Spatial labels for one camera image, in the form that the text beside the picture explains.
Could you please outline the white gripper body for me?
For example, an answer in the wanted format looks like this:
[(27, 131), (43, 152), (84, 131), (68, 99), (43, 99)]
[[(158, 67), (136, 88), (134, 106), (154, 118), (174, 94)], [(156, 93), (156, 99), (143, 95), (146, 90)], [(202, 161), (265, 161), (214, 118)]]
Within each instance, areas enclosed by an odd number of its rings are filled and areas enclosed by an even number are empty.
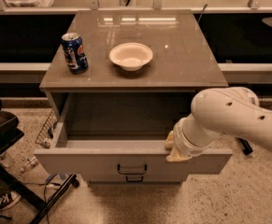
[(211, 142), (211, 136), (193, 117), (180, 119), (173, 129), (175, 150), (184, 158), (199, 156)]

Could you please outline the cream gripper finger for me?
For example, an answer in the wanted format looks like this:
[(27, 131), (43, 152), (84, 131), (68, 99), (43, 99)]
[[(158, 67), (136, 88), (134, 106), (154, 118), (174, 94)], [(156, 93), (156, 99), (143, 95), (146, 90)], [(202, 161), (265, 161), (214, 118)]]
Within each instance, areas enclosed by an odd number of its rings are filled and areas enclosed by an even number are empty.
[(179, 161), (187, 161), (191, 158), (191, 156), (181, 154), (175, 147), (172, 148), (170, 154), (166, 157), (167, 161), (170, 162), (179, 162)]
[(172, 149), (174, 146), (173, 132), (170, 131), (167, 138), (165, 139), (165, 149)]

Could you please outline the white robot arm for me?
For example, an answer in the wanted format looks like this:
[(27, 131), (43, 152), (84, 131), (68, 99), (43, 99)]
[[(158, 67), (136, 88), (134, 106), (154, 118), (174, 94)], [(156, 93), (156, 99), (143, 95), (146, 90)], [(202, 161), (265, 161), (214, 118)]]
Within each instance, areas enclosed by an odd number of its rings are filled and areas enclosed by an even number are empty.
[(206, 89), (191, 103), (191, 114), (169, 133), (168, 161), (201, 155), (224, 135), (241, 138), (272, 152), (272, 111), (261, 108), (256, 94), (243, 87)]

